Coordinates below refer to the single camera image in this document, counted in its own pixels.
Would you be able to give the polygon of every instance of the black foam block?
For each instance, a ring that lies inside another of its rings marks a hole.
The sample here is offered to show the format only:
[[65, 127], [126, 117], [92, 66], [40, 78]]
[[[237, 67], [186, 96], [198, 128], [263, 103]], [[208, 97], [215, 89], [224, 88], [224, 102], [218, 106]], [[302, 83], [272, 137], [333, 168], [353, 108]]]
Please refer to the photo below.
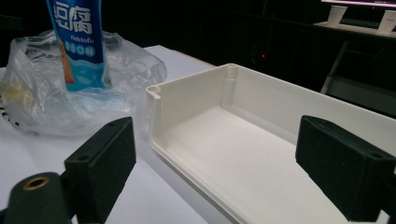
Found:
[[303, 116], [296, 160], [347, 220], [377, 220], [393, 156], [332, 122]]
[[132, 118], [108, 123], [64, 161], [79, 223], [105, 223], [135, 163]]

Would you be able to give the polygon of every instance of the dark background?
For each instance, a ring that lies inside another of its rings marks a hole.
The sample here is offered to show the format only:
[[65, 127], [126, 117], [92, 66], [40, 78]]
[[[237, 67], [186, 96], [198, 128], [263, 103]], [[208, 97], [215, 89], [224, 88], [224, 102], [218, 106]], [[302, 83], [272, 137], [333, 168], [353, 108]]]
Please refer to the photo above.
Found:
[[[396, 91], [396, 40], [312, 25], [326, 21], [330, 7], [320, 0], [103, 0], [102, 22], [142, 48], [163, 45], [214, 65], [238, 63], [313, 91], [347, 41], [336, 75]], [[380, 21], [383, 12], [352, 7], [346, 17]], [[1, 1], [0, 15], [0, 67], [13, 38], [52, 29], [45, 0]]]

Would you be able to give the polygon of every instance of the table surface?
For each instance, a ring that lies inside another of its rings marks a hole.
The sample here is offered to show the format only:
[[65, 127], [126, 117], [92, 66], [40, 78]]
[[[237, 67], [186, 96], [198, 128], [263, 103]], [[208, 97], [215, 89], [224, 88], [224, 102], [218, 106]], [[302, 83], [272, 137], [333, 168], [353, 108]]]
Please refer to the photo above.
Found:
[[[213, 67], [162, 46], [146, 50], [165, 63], [166, 81]], [[137, 163], [106, 223], [230, 223], [159, 159], [149, 145], [148, 129], [145, 124], [134, 130]], [[0, 119], [0, 210], [7, 207], [11, 189], [25, 177], [43, 172], [61, 174], [64, 160], [88, 138], [23, 133]]]

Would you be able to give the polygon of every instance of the white tray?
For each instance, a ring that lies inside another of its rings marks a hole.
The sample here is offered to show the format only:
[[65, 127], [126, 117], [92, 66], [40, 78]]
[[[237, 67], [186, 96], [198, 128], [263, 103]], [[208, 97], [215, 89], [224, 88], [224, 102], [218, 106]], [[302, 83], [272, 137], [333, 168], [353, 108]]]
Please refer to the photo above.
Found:
[[236, 64], [147, 93], [152, 147], [240, 223], [348, 223], [295, 161], [302, 115], [396, 155], [395, 119]]

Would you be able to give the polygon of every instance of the brass insert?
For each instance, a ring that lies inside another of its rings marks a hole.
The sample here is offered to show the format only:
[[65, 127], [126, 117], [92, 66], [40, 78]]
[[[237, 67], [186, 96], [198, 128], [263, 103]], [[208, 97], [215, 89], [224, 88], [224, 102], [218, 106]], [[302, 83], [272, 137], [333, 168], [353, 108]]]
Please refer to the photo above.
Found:
[[43, 186], [45, 186], [48, 182], [50, 182], [50, 179], [46, 176], [38, 176], [33, 179], [28, 180], [24, 185], [23, 189], [24, 190], [35, 190], [39, 189]]

